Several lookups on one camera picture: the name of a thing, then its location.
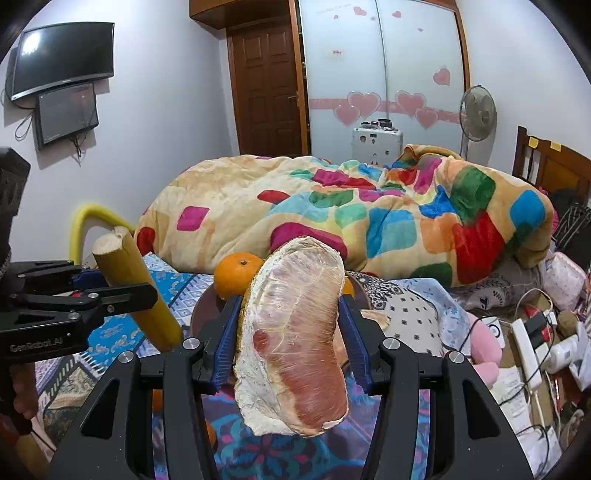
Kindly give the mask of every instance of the paper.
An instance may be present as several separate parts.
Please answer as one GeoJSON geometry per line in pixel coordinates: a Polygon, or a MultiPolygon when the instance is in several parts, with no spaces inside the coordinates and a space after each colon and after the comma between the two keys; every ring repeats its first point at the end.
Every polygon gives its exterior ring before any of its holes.
{"type": "Polygon", "coordinates": [[[541,476],[543,473],[549,472],[562,455],[554,429],[547,429],[547,434],[548,443],[546,443],[546,437],[540,429],[527,430],[517,437],[534,475],[541,476]],[[544,465],[546,452],[548,452],[548,462],[544,465]]]}
{"type": "Polygon", "coordinates": [[[569,370],[582,392],[591,386],[591,340],[582,322],[577,322],[577,336],[579,345],[569,370]]]}
{"type": "MultiPolygon", "coordinates": [[[[492,396],[497,403],[501,403],[523,386],[523,380],[517,367],[500,368],[499,378],[491,388],[492,396]]],[[[509,421],[515,433],[531,427],[530,408],[525,401],[525,393],[522,391],[513,400],[501,407],[502,412],[509,421]]]]}

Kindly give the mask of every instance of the monitor screen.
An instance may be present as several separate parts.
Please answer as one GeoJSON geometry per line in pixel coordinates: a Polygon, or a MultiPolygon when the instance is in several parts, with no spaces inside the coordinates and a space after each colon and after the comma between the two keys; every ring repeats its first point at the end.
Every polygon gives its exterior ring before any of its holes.
{"type": "Polygon", "coordinates": [[[37,121],[42,145],[98,125],[93,83],[39,94],[37,121]]]}
{"type": "Polygon", "coordinates": [[[78,22],[21,36],[11,99],[82,80],[113,76],[113,23],[78,22]]]}

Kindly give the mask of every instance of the orange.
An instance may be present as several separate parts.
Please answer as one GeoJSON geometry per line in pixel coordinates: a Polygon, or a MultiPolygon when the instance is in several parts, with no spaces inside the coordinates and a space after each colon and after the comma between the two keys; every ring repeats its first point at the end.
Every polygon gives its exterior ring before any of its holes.
{"type": "Polygon", "coordinates": [[[244,295],[263,260],[249,253],[228,255],[213,272],[213,288],[217,296],[227,300],[231,295],[244,295]]]}
{"type": "Polygon", "coordinates": [[[341,295],[351,295],[355,297],[355,289],[348,278],[345,279],[345,285],[343,285],[343,291],[341,292],[341,295]]]}

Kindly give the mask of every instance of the metal screw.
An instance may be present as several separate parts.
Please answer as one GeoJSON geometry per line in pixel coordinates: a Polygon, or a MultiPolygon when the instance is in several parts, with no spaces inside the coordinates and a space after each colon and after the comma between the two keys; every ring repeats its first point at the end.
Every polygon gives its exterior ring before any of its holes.
{"type": "Polygon", "coordinates": [[[451,352],[449,359],[455,364],[461,364],[464,361],[464,356],[460,352],[451,352]]]}
{"type": "Polygon", "coordinates": [[[398,350],[400,348],[400,342],[395,338],[386,338],[384,340],[384,346],[388,350],[398,350]]]}
{"type": "Polygon", "coordinates": [[[183,348],[185,350],[195,350],[199,346],[199,339],[195,337],[189,337],[183,342],[183,348]]]}
{"type": "Polygon", "coordinates": [[[125,352],[121,352],[117,356],[117,360],[119,360],[119,362],[121,362],[122,364],[128,364],[134,359],[134,356],[135,355],[133,352],[131,352],[130,350],[126,350],[125,352]]]}

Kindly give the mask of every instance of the person's hand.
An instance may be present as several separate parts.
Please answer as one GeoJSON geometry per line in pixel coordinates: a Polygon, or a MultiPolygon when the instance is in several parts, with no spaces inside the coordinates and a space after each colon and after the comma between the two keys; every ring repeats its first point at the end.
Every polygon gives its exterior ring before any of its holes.
{"type": "Polygon", "coordinates": [[[31,420],[39,410],[39,399],[35,387],[35,364],[11,365],[10,375],[12,387],[16,393],[14,409],[27,420],[31,420]]]}

